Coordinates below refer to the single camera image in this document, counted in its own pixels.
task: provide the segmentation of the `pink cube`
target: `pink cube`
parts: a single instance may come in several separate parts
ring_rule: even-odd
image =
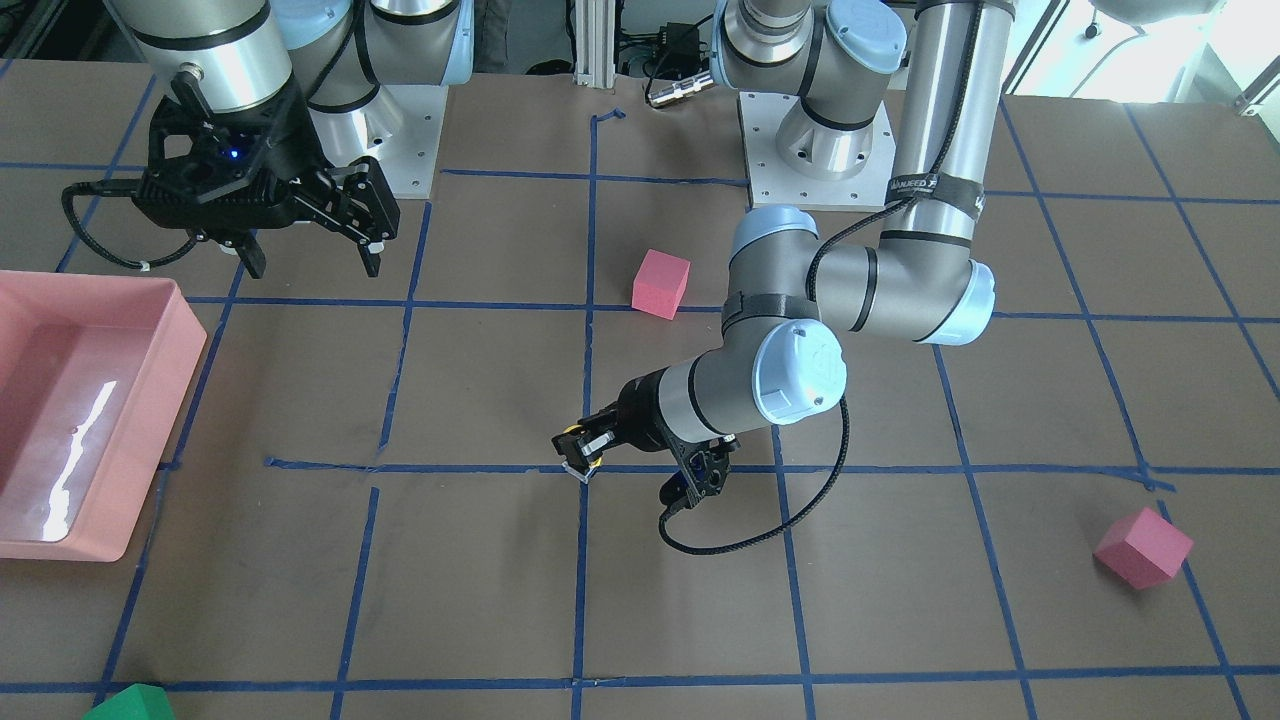
[[[689,284],[689,260],[650,250],[631,286],[631,306],[650,315],[675,319]]]
[[[124,553],[204,346],[170,279],[0,270],[0,557]]]
[[[1158,512],[1143,507],[1116,520],[1093,556],[1140,591],[1172,580],[1192,544],[1192,538]]]

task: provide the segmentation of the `green block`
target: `green block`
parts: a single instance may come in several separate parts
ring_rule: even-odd
[[[111,700],[90,710],[84,720],[174,720],[164,691],[152,685],[129,685]]]

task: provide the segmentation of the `blue tape grid line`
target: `blue tape grid line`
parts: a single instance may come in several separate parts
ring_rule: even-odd
[[[1098,200],[1103,202],[1190,202],[1197,205],[1280,205],[1266,197],[1179,197],[1174,195],[1106,195],[1098,192],[1039,192],[1034,190],[987,190],[988,197],[1046,197],[1048,200]]]
[[[351,588],[351,609],[347,611],[347,630],[342,638],[342,659],[338,661],[338,680],[329,706],[329,720],[342,719],[342,702],[347,691],[347,671],[351,669],[351,652],[356,647],[356,626],[360,623],[360,603],[365,597],[365,577],[369,574],[369,552],[374,544],[374,524],[378,521],[378,498],[380,491],[369,488],[369,511],[365,515],[365,534],[360,542],[360,560],[356,564],[356,582]]]
[[[785,464],[782,461],[782,434],[778,432],[778,427],[773,425],[769,429],[769,436],[773,441],[773,474],[778,482],[778,514],[781,521],[786,523],[791,518],[791,502],[787,497],[787,474],[783,470]],[[813,697],[813,669],[809,665],[809,634],[805,632],[804,625],[804,602],[800,600],[800,571],[796,569],[795,538],[792,538],[790,529],[782,533],[782,546],[787,557],[787,583],[791,587],[791,618],[796,626],[796,653],[800,660],[804,711],[806,720],[817,720],[818,706]]]
[[[1236,678],[1280,676],[1280,665],[1234,665]],[[1222,676],[1219,665],[1152,665],[1129,667],[1050,667],[1028,669],[1028,680],[1079,680],[1119,678],[1215,678]],[[1007,683],[1019,679],[1016,670],[954,670],[936,673],[818,673],[771,675],[628,675],[621,678],[403,678],[374,680],[179,680],[148,682],[170,693],[334,693],[358,692],[433,692],[433,691],[566,691],[575,684],[584,688],[707,688],[759,685],[886,685],[931,683]],[[132,682],[114,682],[109,693],[120,692]],[[83,694],[99,683],[0,683],[0,694]]]
[[[128,127],[124,128],[124,137],[120,138],[120,143],[115,147],[115,154],[111,155],[111,161],[102,173],[102,179],[111,179],[111,176],[120,169],[118,167],[120,158],[124,155],[124,149],[129,145],[129,138],[133,137],[133,131],[138,127],[138,120],[142,119],[142,111],[147,109],[147,102],[151,100],[151,91],[155,90],[155,86],[156,77],[151,76],[151,79],[147,81],[147,88],[142,91],[142,97],[138,99],[138,105],[133,109],[133,117],[129,119]],[[97,210],[100,200],[102,199],[92,197],[88,202],[88,208],[86,208],[84,213],[81,215],[81,224],[84,225],[84,229],[88,229],[88,224],[93,219],[93,213]],[[76,255],[76,247],[78,245],[79,238],[72,233],[70,243],[67,245],[67,251],[63,252],[61,260],[58,261],[58,268],[54,270],[55,273],[67,272],[67,266],[70,264],[72,256]]]
[[[1000,601],[1000,614],[1005,620],[1005,633],[1009,635],[1009,651],[1014,659],[1014,667],[1018,671],[1018,684],[1023,689],[1023,703],[1027,706],[1027,716],[1037,720],[1036,698],[1032,694],[1032,684],[1027,675],[1027,662],[1023,660],[1021,642],[1018,639],[1018,628],[1014,624],[1014,611],[1009,605],[1009,593],[1005,592],[1005,580],[1000,573],[1000,560],[996,556],[996,543],[991,534],[991,524],[987,521],[987,510],[982,503],[982,493],[978,489],[978,478],[969,462],[969,448],[964,442],[964,432],[960,429],[960,413],[956,410],[955,396],[951,392],[951,378],[947,375],[947,365],[942,359],[942,348],[933,346],[933,360],[938,366],[938,378],[942,380],[942,393],[947,400],[947,413],[951,415],[951,429],[956,436],[956,450],[960,452],[960,462],[965,469],[965,482],[969,484],[969,497],[973,501],[974,515],[978,518],[978,529],[982,533],[982,544],[987,551],[987,565],[991,568],[991,579],[996,587],[996,598]]]
[[[1080,313],[1083,315],[1089,315],[1089,305],[1084,300],[1084,291],[1080,290],[1080,283],[1075,278],[1075,270],[1071,268],[1071,260],[1066,256],[1066,246],[1062,245],[1062,238],[1057,233],[1057,225],[1053,223],[1053,217],[1048,211],[1048,204],[1041,193],[1039,183],[1036,181],[1036,173],[1032,170],[1030,160],[1027,159],[1021,138],[1018,137],[1018,131],[1014,128],[1014,119],[1009,115],[1009,108],[1005,105],[1004,100],[1000,101],[1000,113],[1005,118],[1005,126],[1009,128],[1010,138],[1014,141],[1014,149],[1018,151],[1018,158],[1023,164],[1023,169],[1027,172],[1027,181],[1032,186],[1032,192],[1036,193],[1036,201],[1039,204],[1041,214],[1044,215],[1044,223],[1048,225],[1048,233],[1053,238],[1053,246],[1057,249],[1057,255],[1062,260],[1062,269],[1066,270],[1066,279],[1071,283],[1071,292],[1075,293],[1075,301],[1080,306]],[[1116,405],[1120,406],[1120,418],[1124,420],[1125,433],[1128,433],[1129,443],[1133,446],[1134,457],[1138,460],[1138,466],[1142,469],[1143,474],[1147,474],[1149,471],[1149,466],[1146,456],[1143,456],[1142,446],[1138,443],[1138,433],[1134,429],[1133,419],[1129,416],[1129,405],[1124,400],[1124,393],[1120,392],[1120,382],[1116,379],[1115,370],[1111,368],[1111,359],[1107,356],[1107,351],[1102,347],[1102,336],[1098,333],[1098,328],[1093,320],[1085,318],[1084,324],[1089,328],[1089,337],[1093,338],[1093,347],[1098,352],[1098,360],[1102,363],[1102,370],[1107,375],[1107,383],[1111,386],[1111,393],[1116,398]]]
[[[1262,375],[1266,378],[1267,384],[1271,386],[1271,393],[1280,400],[1280,386],[1276,384],[1276,378],[1271,374],[1271,368],[1267,366],[1267,361],[1262,357],[1262,352],[1258,351],[1257,343],[1253,342],[1253,336],[1249,333],[1249,328],[1240,322],[1240,311],[1236,310],[1235,301],[1231,300],[1231,293],[1226,291],[1226,286],[1222,283],[1222,277],[1217,274],[1217,268],[1213,266],[1213,260],[1210,259],[1208,251],[1204,249],[1204,243],[1201,242],[1199,233],[1196,232],[1196,227],[1192,225],[1192,219],[1187,215],[1187,209],[1178,199],[1178,193],[1174,192],[1174,184],[1169,181],[1169,176],[1165,173],[1165,168],[1160,164],[1160,159],[1156,158],[1156,151],[1152,150],[1151,142],[1147,141],[1147,135],[1142,132],[1142,126],[1138,123],[1138,118],[1133,114],[1133,109],[1128,105],[1124,106],[1124,111],[1129,115],[1129,123],[1133,126],[1134,132],[1138,133],[1138,140],[1142,141],[1142,147],[1147,151],[1147,156],[1151,158],[1152,165],[1156,167],[1160,182],[1165,183],[1165,190],[1169,191],[1169,197],[1174,201],[1174,208],[1178,209],[1178,215],[1181,217],[1183,224],[1187,225],[1187,234],[1189,234],[1192,242],[1196,243],[1196,250],[1204,261],[1204,268],[1208,270],[1208,274],[1213,278],[1213,284],[1217,286],[1217,292],[1221,293],[1222,301],[1226,302],[1226,309],[1231,313],[1231,318],[1236,320],[1236,325],[1240,328],[1240,334],[1244,336],[1244,342],[1249,346],[1249,351],[1253,352],[1253,359],[1257,360],[1258,368],[1262,369]]]
[[[239,291],[241,281],[244,278],[244,268],[237,268],[236,275],[232,278],[230,290],[227,291],[227,302],[223,304],[223,313],[218,318],[218,328],[214,331],[214,337],[209,342],[209,351],[205,354],[205,363],[200,368],[200,378],[196,380],[196,389],[192,391],[191,405],[187,407],[187,416],[182,421],[182,429],[178,432],[178,441],[174,443],[173,460],[166,462],[168,469],[160,473],[156,479],[155,495],[156,506],[151,519],[151,528],[147,530],[147,539],[142,544],[142,552],[138,556],[137,568],[133,570],[133,580],[129,583],[129,593],[124,598],[124,607],[120,610],[120,620],[115,625],[115,635],[111,638],[111,648],[106,653],[106,664],[102,667],[102,678],[95,687],[93,705],[97,706],[106,700],[111,682],[115,678],[115,669],[120,661],[120,653],[124,651],[124,641],[129,633],[129,624],[133,621],[133,611],[138,605],[138,594],[142,592],[142,582],[146,579],[147,569],[151,566],[151,548],[155,543],[156,532],[160,528],[160,518],[164,510],[164,497],[165,489],[169,487],[169,477],[173,470],[182,465],[182,457],[187,451],[187,442],[191,439],[191,428],[196,421],[196,415],[200,413],[201,401],[205,397],[205,389],[209,387],[209,375],[212,372],[214,361],[218,359],[218,348],[223,345],[223,337],[227,333],[227,323],[230,319],[232,307],[236,306],[232,299]]]
[[[0,160],[0,169],[24,170],[88,170],[105,172],[110,165],[81,164],[81,163],[35,163],[18,160]],[[141,173],[146,168],[142,165],[116,165],[116,170]],[[526,179],[564,179],[589,181],[589,173],[539,173],[526,170],[477,170],[461,168],[442,168],[442,174],[495,177],[495,178],[526,178]],[[721,184],[728,187],[749,187],[750,183],[737,178],[659,178],[648,176],[613,176],[598,174],[600,182],[646,183],[646,184]],[[1036,197],[1029,190],[987,190],[988,197]],[[1280,199],[1268,197],[1181,197],[1181,196],[1148,196],[1148,195],[1106,195],[1092,192],[1042,192],[1041,196],[1048,200],[1097,200],[1103,202],[1183,202],[1187,205],[1280,205]]]
[[[1165,505],[1164,500],[1156,502],[1160,507],[1161,516],[1165,518],[1166,523],[1172,524],[1174,519],[1169,515],[1169,506]],[[1231,662],[1226,659],[1226,650],[1222,647],[1222,639],[1217,634],[1217,628],[1213,625],[1213,618],[1208,612],[1208,605],[1204,602],[1204,596],[1201,593],[1199,583],[1196,582],[1196,573],[1192,571],[1190,561],[1183,561],[1183,574],[1187,575],[1187,585],[1192,591],[1192,597],[1196,600],[1196,607],[1199,610],[1201,619],[1204,621],[1204,632],[1208,633],[1208,642],[1213,646],[1213,655],[1217,656],[1219,671],[1224,678],[1226,678],[1226,685],[1231,691],[1231,700],[1235,701],[1235,710],[1240,714],[1240,720],[1252,720],[1249,715],[1249,708],[1244,706],[1244,696],[1240,694],[1240,685],[1235,682],[1235,671],[1231,667]]]
[[[221,305],[225,297],[211,295],[187,296],[187,302],[192,305]],[[334,306],[334,307],[403,307],[406,304],[399,300],[371,299],[371,297],[237,297],[237,305],[298,305],[298,306]],[[536,310],[536,311],[564,311],[581,313],[586,310],[586,304],[580,302],[511,302],[511,301],[485,301],[485,300],[413,300],[408,305],[415,309],[430,307],[436,310]],[[639,313],[630,305],[594,305],[595,313]],[[717,305],[681,305],[681,313],[718,314]],[[1217,323],[1217,324],[1254,324],[1276,325],[1280,316],[1213,316],[1213,315],[1142,315],[1142,314],[1100,314],[1100,313],[1037,313],[1037,311],[1004,311],[992,313],[992,318],[1001,320],[1094,320],[1106,323]]]
[[[599,126],[612,118],[626,118],[614,108],[604,115],[591,115],[591,155],[586,199],[586,313],[582,341],[582,416],[591,414],[591,341],[595,323],[595,224],[599,190]],[[590,488],[584,483],[577,488],[577,565],[573,579],[573,688],[570,717],[582,719],[582,684],[586,657],[586,537],[590,520]]]
[[[264,461],[268,468],[278,470],[347,470],[364,474],[403,474],[403,475],[436,475],[436,474],[490,474],[490,475],[524,475],[527,473],[541,473],[561,475],[564,469],[559,465],[417,465],[408,462],[384,465],[360,465],[355,462],[312,462],[308,460],[287,460],[282,457],[268,457]],[[774,474],[777,470],[790,474],[827,473],[831,465],[735,465],[739,473]],[[847,475],[963,475],[965,470],[972,470],[977,475],[996,474],[1060,474],[1060,475],[1110,475],[1144,487],[1153,487],[1170,493],[1176,493],[1178,488],[1169,482],[1157,480],[1143,475],[1137,466],[1123,468],[1117,465],[1053,465],[1044,462],[1036,464],[1005,464],[1005,465],[845,465],[842,474]],[[1157,473],[1180,475],[1280,475],[1280,468],[1193,468],[1193,466],[1156,466]],[[675,465],[609,465],[609,474],[618,475],[662,475],[676,471]]]
[[[408,336],[413,327],[413,295],[417,293],[419,275],[422,273],[422,256],[426,254],[426,236],[431,227],[431,204],[422,209],[422,227],[417,233],[417,250],[413,252],[413,270],[408,281],[408,292],[404,296],[404,319],[401,329],[401,351],[396,360],[396,375],[392,378],[392,387],[387,392],[387,411],[383,415],[383,432],[378,438],[378,452],[381,452],[392,439],[392,425],[396,421],[396,401],[399,398],[399,380],[404,374],[404,354],[408,352]]]
[[[604,115],[599,115],[600,122],[609,118],[625,118],[622,110],[614,108]],[[730,187],[748,187],[748,181],[739,178],[654,178],[645,176],[612,176],[600,174],[593,165],[589,173],[535,173],[526,170],[467,170],[444,168],[440,170],[447,176],[470,176],[484,178],[522,178],[522,179],[566,179],[589,182],[639,182],[649,184],[724,184]]]

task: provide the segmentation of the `metal base plate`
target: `metal base plate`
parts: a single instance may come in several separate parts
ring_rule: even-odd
[[[844,181],[820,181],[791,169],[773,142],[782,118],[797,102],[794,95],[740,92],[742,145],[751,181],[751,206],[795,205],[801,210],[851,210],[874,213],[884,209],[884,190],[893,174],[893,131],[882,102],[872,120],[876,140],[863,172]]]
[[[396,197],[426,200],[431,196],[431,179],[435,178],[435,158],[440,151],[449,88],[392,85],[384,91],[390,91],[404,113],[404,128],[374,149],[371,155],[381,163]]]

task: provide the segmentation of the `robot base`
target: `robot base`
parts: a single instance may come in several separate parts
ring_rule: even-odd
[[[362,155],[378,159],[398,199],[431,196],[448,87],[383,86],[369,105],[340,115],[311,111],[325,154],[346,164]]]
[[[739,94],[751,206],[794,205],[803,210],[855,213],[883,210],[884,188],[893,174],[893,154],[897,150],[884,105],[881,104],[872,122],[876,141],[861,172],[849,179],[822,181],[800,174],[778,155],[774,136],[796,101],[794,95]]]

